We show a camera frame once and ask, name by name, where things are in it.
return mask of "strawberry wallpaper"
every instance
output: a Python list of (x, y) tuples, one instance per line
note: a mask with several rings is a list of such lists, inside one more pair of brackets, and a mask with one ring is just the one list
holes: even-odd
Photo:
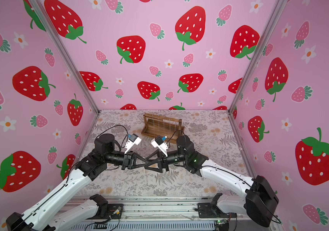
[(29, 2), (0, 0), (0, 231), (61, 182), (93, 116)]
[(44, 7), (100, 109), (179, 110), (230, 106), (274, 3), (45, 0)]
[(284, 230), (329, 229), (329, 5), (291, 0), (234, 117)]

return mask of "pink wall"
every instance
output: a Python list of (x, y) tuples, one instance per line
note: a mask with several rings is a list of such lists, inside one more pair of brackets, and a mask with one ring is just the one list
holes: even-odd
[[(61, 169), (56, 165), (63, 167), (68, 155), (78, 154), (81, 145), (76, 143), (75, 134), (79, 133), (83, 141), (94, 115), (89, 113), (90, 106), (73, 77), (66, 78), (67, 67), (49, 35), (35, 22), (30, 28), (31, 20), (23, 1), (0, 1), (0, 46), (10, 45), (10, 52), (0, 50), (0, 164), (4, 164), (0, 168), (1, 231), (6, 229), (2, 228), (5, 217), (15, 211), (22, 213), (61, 182)], [(47, 56), (49, 62), (46, 48), (53, 53)], [(41, 71), (48, 83), (56, 86), (50, 86), (48, 97)], [(74, 93), (84, 109), (78, 126), (72, 125), (67, 115)], [(55, 100), (61, 102), (63, 109), (58, 106), (56, 110)], [(47, 124), (39, 116), (34, 127), (30, 122), (34, 115), (42, 115)]]
[[(301, 47), (294, 48), (302, 39)], [(277, 190), (277, 213), (285, 230), (328, 230), (329, 4), (288, 2), (269, 44), (272, 51), (261, 56), (237, 104), (236, 122), (256, 173)], [(274, 81), (278, 85), (271, 88)], [(258, 136), (261, 120), (269, 131), (263, 139)]]
[[(107, 0), (61, 2), (67, 6), (56, 0), (46, 0), (44, 5), (79, 71), (94, 73), (92, 76), (96, 77), (95, 80), (101, 78), (103, 87), (108, 88), (100, 88), (100, 83), (96, 89), (92, 84), (93, 79), (87, 80), (88, 87), (93, 90), (90, 93), (100, 109), (120, 109), (126, 104), (133, 104), (137, 109), (168, 109), (176, 105), (185, 109), (229, 107), (236, 90), (231, 88), (234, 82), (237, 85), (240, 83), (239, 79), (249, 61), (246, 56), (233, 56), (241, 50), (240, 45), (248, 45), (246, 52), (252, 52), (252, 47), (258, 42), (258, 34), (262, 33), (275, 3), (274, 0), (122, 0), (116, 1), (117, 5), (107, 5), (106, 2), (110, 2)], [(182, 18), (189, 10), (189, 19), (188, 15)], [(220, 21), (221, 18), (217, 21), (219, 16), (225, 20), (225, 24)], [(68, 25), (73, 28), (66, 35)], [(191, 33), (190, 38), (187, 38), (189, 40), (182, 35), (186, 31)], [(176, 32), (179, 32), (182, 41), (178, 39)], [(123, 38), (133, 35), (139, 37)], [(126, 45), (137, 41), (139, 44)], [(132, 59), (128, 52), (120, 64), (123, 57), (117, 51), (117, 44), (123, 56), (124, 51), (132, 52)], [(187, 64), (183, 65), (184, 60), (190, 66), (185, 67)], [(193, 76), (198, 78), (197, 81), (203, 81), (200, 81), (200, 85), (195, 85), (195, 81), (194, 85), (183, 87), (185, 91), (189, 91), (184, 92), (178, 85), (184, 75), (188, 79)], [(140, 92), (137, 85), (141, 81), (147, 83), (144, 83)], [(149, 93), (150, 90), (156, 92), (153, 99), (148, 99), (152, 95), (147, 94), (146, 90)]]

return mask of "table surface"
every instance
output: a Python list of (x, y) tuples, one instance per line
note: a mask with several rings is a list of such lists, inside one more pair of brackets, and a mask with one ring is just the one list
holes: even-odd
[[(182, 119), (185, 134), (194, 143), (195, 149), (236, 173), (248, 175), (241, 157), (234, 132), (226, 111), (223, 110), (103, 110), (98, 118), (82, 157), (94, 148), (95, 137), (114, 125), (125, 126), (130, 134), (137, 134), (141, 143), (131, 150), (141, 156), (149, 156), (156, 149), (151, 145), (152, 138), (141, 135), (144, 127), (144, 113), (152, 113)], [(121, 143), (126, 135), (123, 127), (108, 131)], [(167, 151), (176, 149), (171, 145)], [(116, 168), (108, 164), (108, 169)], [(216, 193), (230, 196), (236, 194), (212, 180), (191, 174), (182, 167), (170, 166), (170, 171), (158, 173), (144, 168), (121, 170), (121, 167), (104, 171), (93, 182), (81, 189), (76, 195), (92, 196), (182, 196), (212, 197)]]

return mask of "white flower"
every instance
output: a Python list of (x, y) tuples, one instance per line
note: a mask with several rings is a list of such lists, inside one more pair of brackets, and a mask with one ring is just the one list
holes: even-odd
[(55, 132), (53, 132), (53, 136), (55, 137), (55, 139), (61, 138), (60, 134), (62, 133), (62, 131), (59, 131), (58, 128), (55, 129)]
[(54, 188), (54, 185), (48, 185), (47, 189), (44, 191), (45, 194), (48, 194), (49, 192), (51, 192), (51, 190)]
[(258, 13), (258, 9), (263, 6), (263, 3), (260, 2), (260, 0), (256, 0), (255, 2), (251, 2), (250, 5), (251, 5), (251, 9), (249, 13), (251, 12)]
[(15, 38), (13, 39), (13, 41), (15, 43), (19, 43), (19, 45), (21, 46), (22, 49), (25, 46), (28, 46), (28, 43), (25, 41), (25, 36), (23, 34), (19, 35), (16, 32), (14, 32), (14, 36), (15, 36)]
[(213, 49), (211, 49), (210, 51), (206, 51), (205, 53), (207, 54), (205, 58), (213, 58), (213, 55), (216, 54), (216, 52), (214, 52)]
[(254, 159), (254, 161), (255, 161), (256, 163), (258, 162), (259, 159), (258, 159), (258, 157), (257, 157), (257, 154), (254, 154), (254, 155), (253, 155), (253, 159)]
[(171, 60), (168, 60), (167, 62), (164, 62), (164, 64), (166, 65), (166, 68), (172, 68), (173, 62), (171, 62)]
[(281, 32), (281, 38), (286, 37), (287, 36), (287, 32), (290, 30), (291, 25), (289, 25), (289, 23), (286, 23), (286, 26), (284, 28), (282, 28)]
[(91, 2), (93, 9), (98, 8), (99, 10), (102, 9), (102, 7), (100, 6), (100, 3), (102, 3), (102, 0), (89, 0), (89, 2)]
[(311, 58), (316, 57), (316, 53), (314, 52), (315, 49), (316, 49), (316, 45), (314, 45), (310, 49), (309, 48), (306, 48), (305, 49), (305, 55), (303, 55), (301, 59), (305, 59), (306, 60), (306, 64), (309, 62), (309, 60)]
[(311, 0), (303, 0), (302, 4), (306, 4), (306, 6), (308, 6), (308, 4), (309, 4), (310, 1)]
[(122, 80), (122, 78), (116, 78), (116, 83), (118, 83), (119, 85), (122, 85), (122, 83), (124, 83), (124, 81)]
[(288, 132), (289, 131), (289, 127), (292, 126), (292, 124), (289, 123), (289, 118), (287, 118), (286, 120), (281, 120), (281, 122), (282, 122), (281, 129), (285, 129)]
[(299, 230), (297, 229), (297, 224), (296, 224), (296, 223), (292, 223), (291, 221), (289, 221), (289, 224), (290, 224), (289, 229), (290, 229), (291, 231), (299, 231)]
[(6, 217), (3, 217), (0, 222), (0, 231), (8, 231), (7, 224), (5, 223), (7, 220)]
[(287, 186), (289, 186), (290, 182), (293, 182), (293, 180), (289, 177), (289, 173), (284, 173), (284, 172), (281, 173), (282, 173), (281, 180), (284, 181)]
[(4, 132), (10, 130), (15, 130), (16, 120), (10, 120), (8, 116), (5, 117), (5, 121), (0, 121), (0, 125), (3, 126)]
[(71, 80), (71, 74), (69, 71), (64, 72), (64, 74), (65, 74), (67, 80)]
[(214, 95), (216, 93), (217, 90), (214, 90), (214, 88), (212, 88), (211, 90), (209, 90), (209, 94)]

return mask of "floral tablecloth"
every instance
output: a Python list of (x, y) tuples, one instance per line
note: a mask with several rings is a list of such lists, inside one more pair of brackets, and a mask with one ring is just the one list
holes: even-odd
[[(94, 148), (94, 139), (99, 133), (117, 124), (125, 126), (130, 134), (135, 133), (142, 138), (138, 146), (131, 148), (132, 151), (142, 156), (153, 153), (156, 149), (150, 143), (152, 138), (141, 135), (144, 127), (143, 115), (146, 112), (182, 119), (185, 134), (193, 141), (198, 152), (232, 171), (247, 175), (229, 118), (222, 110), (103, 110), (92, 135), (88, 138), (82, 157)], [(113, 134), (119, 143), (126, 134), (125, 129), (120, 126), (108, 132)], [(175, 149), (176, 145), (172, 144), (167, 151)], [(108, 164), (108, 169), (113, 168), (116, 167)], [(144, 168), (123, 171), (121, 167), (104, 171), (77, 195), (91, 196), (99, 193), (103, 196), (212, 197), (218, 192), (236, 195), (221, 184), (171, 165), (170, 171), (164, 170), (163, 173)]]

